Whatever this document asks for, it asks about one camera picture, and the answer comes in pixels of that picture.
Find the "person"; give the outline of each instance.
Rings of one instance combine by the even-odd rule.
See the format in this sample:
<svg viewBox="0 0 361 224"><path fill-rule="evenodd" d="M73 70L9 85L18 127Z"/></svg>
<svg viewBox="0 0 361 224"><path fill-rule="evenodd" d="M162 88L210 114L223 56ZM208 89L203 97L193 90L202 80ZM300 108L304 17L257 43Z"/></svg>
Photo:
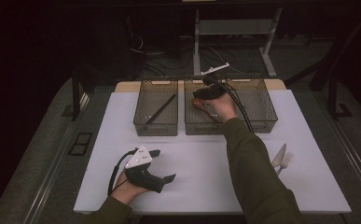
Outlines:
<svg viewBox="0 0 361 224"><path fill-rule="evenodd" d="M271 166L264 143L238 119L230 96L225 93L204 103L211 105L224 123L222 133L227 140L230 177L247 223L306 223L293 192L285 187ZM121 173L117 186L125 180L126 176ZM98 211L87 215L85 223L125 223L132 211L128 204L147 191L124 182Z"/></svg>

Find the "hand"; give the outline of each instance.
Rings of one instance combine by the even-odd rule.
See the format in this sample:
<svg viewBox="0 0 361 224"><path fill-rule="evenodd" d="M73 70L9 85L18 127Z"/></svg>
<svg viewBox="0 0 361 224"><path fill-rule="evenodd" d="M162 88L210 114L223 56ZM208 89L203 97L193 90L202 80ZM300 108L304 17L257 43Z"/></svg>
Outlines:
<svg viewBox="0 0 361 224"><path fill-rule="evenodd" d="M131 182L129 182L127 176L125 176L125 172L122 171L118 177L115 190L111 193L111 197L128 205L137 196L148 191L149 191L148 189L137 187Z"/></svg>
<svg viewBox="0 0 361 224"><path fill-rule="evenodd" d="M235 103L228 93L224 93L214 100L205 100L203 103L211 105L222 119L223 123L227 122L229 119L237 118Z"/></svg>

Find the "dark green sleeve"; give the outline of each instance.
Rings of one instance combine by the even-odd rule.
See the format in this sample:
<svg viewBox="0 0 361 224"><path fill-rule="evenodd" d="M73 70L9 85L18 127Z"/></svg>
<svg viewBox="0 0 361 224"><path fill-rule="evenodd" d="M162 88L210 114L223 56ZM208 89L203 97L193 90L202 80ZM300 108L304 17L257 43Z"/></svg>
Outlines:
<svg viewBox="0 0 361 224"><path fill-rule="evenodd" d="M127 219L131 211L132 209L128 205L113 197L107 197L98 211L87 215L84 223L124 224L127 223Z"/></svg>
<svg viewBox="0 0 361 224"><path fill-rule="evenodd" d="M239 119L223 125L229 172L247 223L305 223L296 199L271 166L261 139Z"/></svg>

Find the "white tabletop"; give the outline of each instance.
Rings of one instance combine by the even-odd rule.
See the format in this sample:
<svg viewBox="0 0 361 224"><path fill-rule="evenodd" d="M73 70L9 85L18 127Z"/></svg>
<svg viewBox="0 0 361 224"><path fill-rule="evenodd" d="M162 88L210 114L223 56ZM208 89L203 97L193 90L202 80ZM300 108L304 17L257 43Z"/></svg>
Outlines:
<svg viewBox="0 0 361 224"><path fill-rule="evenodd" d="M259 133L270 157L287 143L294 162L280 174L293 190L303 213L347 213L346 202L317 146L291 91L269 91L278 121L271 133ZM176 174L162 193L148 192L131 204L133 213L147 214L240 214L235 197L222 135L186 135L184 94L179 92L178 135L141 137L133 126L138 92L114 92L104 115L74 210L89 213L100 208L108 182L120 157L145 145L160 149L148 171L164 177Z"/></svg>

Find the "floor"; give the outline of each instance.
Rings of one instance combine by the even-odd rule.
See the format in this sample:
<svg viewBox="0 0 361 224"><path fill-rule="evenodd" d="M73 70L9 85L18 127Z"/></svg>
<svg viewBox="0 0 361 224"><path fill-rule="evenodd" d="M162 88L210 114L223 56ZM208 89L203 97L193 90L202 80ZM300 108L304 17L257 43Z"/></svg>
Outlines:
<svg viewBox="0 0 361 224"><path fill-rule="evenodd" d="M168 58L157 51L144 61L140 76L192 75L192 53L185 37L180 58ZM269 78L257 47L264 39L257 37L201 41L201 69L230 62L227 73L261 73ZM306 38L275 39L270 51L277 78L286 80L297 72L318 62L331 46L330 42L306 45ZM339 104L345 104L352 113L350 118L332 119L326 111L327 89L310 91L312 75L287 86L294 92L299 107L312 134L352 208L343 215L305 214L307 223L361 224L361 167L350 155L361 160L361 105L345 86L339 87ZM89 94L80 116L68 117L72 104L71 80L58 91L43 118L35 137L27 148L20 166L0 201L0 223L80 223L84 215L73 212L77 190L80 187L96 135L99 132L105 106L114 86L96 88ZM92 133L84 156L67 154L77 133ZM244 223L242 216L229 217L142 217L140 223Z"/></svg>

